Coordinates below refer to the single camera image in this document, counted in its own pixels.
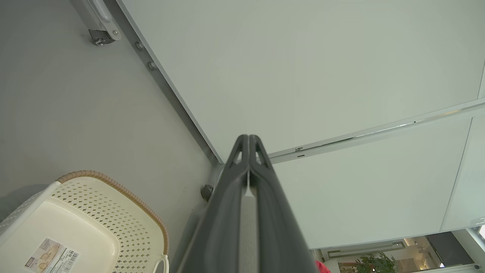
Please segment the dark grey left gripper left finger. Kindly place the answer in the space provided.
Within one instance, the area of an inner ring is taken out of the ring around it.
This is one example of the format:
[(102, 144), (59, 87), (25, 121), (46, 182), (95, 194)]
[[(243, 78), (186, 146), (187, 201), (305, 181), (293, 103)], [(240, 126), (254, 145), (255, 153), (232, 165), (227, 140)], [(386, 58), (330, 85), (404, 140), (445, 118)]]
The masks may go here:
[(241, 197), (249, 136), (237, 137), (177, 273), (238, 273)]

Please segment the grey partition base rail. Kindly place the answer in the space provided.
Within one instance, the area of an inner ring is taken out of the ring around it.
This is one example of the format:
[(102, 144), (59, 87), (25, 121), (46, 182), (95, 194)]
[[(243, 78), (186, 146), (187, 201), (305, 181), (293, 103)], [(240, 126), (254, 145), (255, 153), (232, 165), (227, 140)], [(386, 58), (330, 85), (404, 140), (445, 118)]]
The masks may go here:
[(141, 42), (138, 34), (135, 32), (135, 29), (130, 24), (128, 17), (123, 12), (121, 5), (118, 3), (118, 0), (103, 0), (104, 3), (107, 5), (109, 11), (114, 16), (116, 24), (120, 31), (123, 32), (123, 35), (127, 39), (132, 51), (138, 56), (140, 61), (142, 62), (142, 66), (146, 69), (146, 71), (150, 74), (150, 77), (155, 81), (156, 85), (160, 89), (161, 93), (165, 96), (168, 100), (169, 104), (171, 105), (172, 109), (175, 110), (176, 116), (182, 121), (183, 126), (188, 130), (191, 134), (192, 139), (196, 141), (197, 145), (202, 149), (206, 157), (208, 157), (209, 161), (216, 165), (222, 165), (223, 163), (217, 158), (216, 154), (211, 150), (210, 145), (204, 139), (202, 133), (197, 128), (196, 124), (193, 122), (189, 113), (185, 110), (181, 101), (177, 98), (176, 93), (172, 90), (169, 83), (165, 80), (162, 72), (159, 68), (151, 70), (148, 66), (149, 62), (153, 62), (154, 60), (150, 56), (147, 49), (138, 49), (136, 46), (137, 42)]

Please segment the long grey partition foot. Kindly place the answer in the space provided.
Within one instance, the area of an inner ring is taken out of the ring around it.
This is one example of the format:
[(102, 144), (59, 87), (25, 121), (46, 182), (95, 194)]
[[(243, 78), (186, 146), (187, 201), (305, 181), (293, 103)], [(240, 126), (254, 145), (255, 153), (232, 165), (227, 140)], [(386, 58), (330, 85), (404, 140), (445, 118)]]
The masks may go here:
[(104, 0), (79, 0), (83, 8), (83, 20), (88, 29), (107, 31), (120, 41), (123, 36)]

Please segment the cream perforated laundry basket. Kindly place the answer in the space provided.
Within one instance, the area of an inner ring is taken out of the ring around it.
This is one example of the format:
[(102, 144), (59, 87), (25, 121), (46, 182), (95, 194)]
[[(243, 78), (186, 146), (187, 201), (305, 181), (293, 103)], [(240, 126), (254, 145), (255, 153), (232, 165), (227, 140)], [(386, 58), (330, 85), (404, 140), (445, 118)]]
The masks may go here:
[(0, 273), (169, 273), (161, 218), (114, 179), (59, 177), (0, 221)]

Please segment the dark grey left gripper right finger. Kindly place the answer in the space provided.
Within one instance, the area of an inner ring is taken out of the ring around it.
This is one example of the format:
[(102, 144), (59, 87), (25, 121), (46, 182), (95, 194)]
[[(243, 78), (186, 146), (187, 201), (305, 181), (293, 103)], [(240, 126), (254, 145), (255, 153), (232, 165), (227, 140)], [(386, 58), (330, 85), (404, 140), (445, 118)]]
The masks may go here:
[(259, 273), (319, 273), (261, 139), (249, 137), (256, 191)]

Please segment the green potted plant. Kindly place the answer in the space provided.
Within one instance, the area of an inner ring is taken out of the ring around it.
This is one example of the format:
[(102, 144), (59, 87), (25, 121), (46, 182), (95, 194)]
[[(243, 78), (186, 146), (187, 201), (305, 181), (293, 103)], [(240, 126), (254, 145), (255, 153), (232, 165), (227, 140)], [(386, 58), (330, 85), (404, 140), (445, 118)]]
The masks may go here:
[(398, 273), (398, 266), (393, 256), (380, 252), (378, 256), (367, 254), (357, 259), (354, 264), (357, 273)]

